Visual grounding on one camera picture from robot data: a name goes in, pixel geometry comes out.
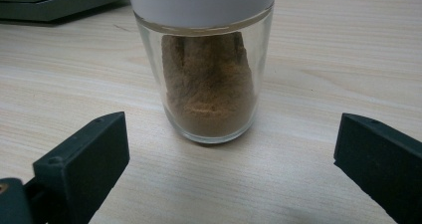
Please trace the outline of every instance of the spice jar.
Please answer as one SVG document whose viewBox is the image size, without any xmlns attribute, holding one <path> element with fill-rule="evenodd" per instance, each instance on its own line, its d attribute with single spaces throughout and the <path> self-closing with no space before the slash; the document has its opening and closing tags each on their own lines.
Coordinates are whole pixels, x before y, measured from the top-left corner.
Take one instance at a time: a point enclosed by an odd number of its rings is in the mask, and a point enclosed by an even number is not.
<svg viewBox="0 0 422 224">
<path fill-rule="evenodd" d="M 168 120 L 203 143 L 252 124 L 274 0 L 130 0 Z"/>
</svg>

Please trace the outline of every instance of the ground spice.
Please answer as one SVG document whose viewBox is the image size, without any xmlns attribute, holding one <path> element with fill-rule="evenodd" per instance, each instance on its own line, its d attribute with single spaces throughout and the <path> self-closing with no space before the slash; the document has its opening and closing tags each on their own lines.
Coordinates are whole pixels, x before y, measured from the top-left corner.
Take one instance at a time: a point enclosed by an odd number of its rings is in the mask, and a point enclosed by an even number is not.
<svg viewBox="0 0 422 224">
<path fill-rule="evenodd" d="M 161 46 L 168 108 L 182 128 L 224 136 L 248 123 L 256 99 L 240 32 L 165 35 Z"/>
</svg>

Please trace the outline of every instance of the glass bottom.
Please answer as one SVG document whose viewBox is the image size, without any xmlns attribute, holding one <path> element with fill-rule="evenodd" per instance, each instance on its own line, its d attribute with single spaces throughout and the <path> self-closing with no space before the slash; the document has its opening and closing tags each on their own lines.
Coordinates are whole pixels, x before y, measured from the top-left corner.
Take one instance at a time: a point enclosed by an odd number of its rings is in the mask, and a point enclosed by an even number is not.
<svg viewBox="0 0 422 224">
<path fill-rule="evenodd" d="M 174 118 L 166 108 L 164 108 L 164 110 L 165 114 L 167 115 L 167 119 L 170 121 L 171 125 L 174 127 L 174 129 L 176 129 L 177 132 L 192 141 L 204 144 L 216 144 L 233 140 L 236 137 L 242 135 L 246 130 L 248 130 L 248 128 L 252 125 L 255 120 L 255 112 L 253 112 L 253 115 L 249 118 L 248 122 L 245 125 L 230 134 L 224 136 L 201 136 L 186 131 L 183 127 L 181 127 L 174 121 Z"/>
</svg>

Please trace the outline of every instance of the table surface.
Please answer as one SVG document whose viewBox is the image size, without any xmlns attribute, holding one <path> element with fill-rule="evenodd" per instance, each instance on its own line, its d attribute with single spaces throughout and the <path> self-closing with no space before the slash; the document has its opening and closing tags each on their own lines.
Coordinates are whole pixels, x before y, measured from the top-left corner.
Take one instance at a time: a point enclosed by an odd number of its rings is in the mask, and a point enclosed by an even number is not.
<svg viewBox="0 0 422 224">
<path fill-rule="evenodd" d="M 0 177 L 125 111 L 131 160 L 92 223 L 394 223 L 333 165 L 343 112 L 422 140 L 422 0 L 276 0 L 253 126 L 212 147 L 168 122 L 127 0 L 0 24 Z"/>
</svg>

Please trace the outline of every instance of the white lid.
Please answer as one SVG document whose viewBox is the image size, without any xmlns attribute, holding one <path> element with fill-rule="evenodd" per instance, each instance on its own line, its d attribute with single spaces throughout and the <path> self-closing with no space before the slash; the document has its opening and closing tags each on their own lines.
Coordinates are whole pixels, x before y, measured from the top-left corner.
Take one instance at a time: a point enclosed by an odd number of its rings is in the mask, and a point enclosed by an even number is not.
<svg viewBox="0 0 422 224">
<path fill-rule="evenodd" d="M 169 27 L 220 27 L 251 18 L 274 0 L 130 0 L 133 11 L 150 23 Z"/>
</svg>

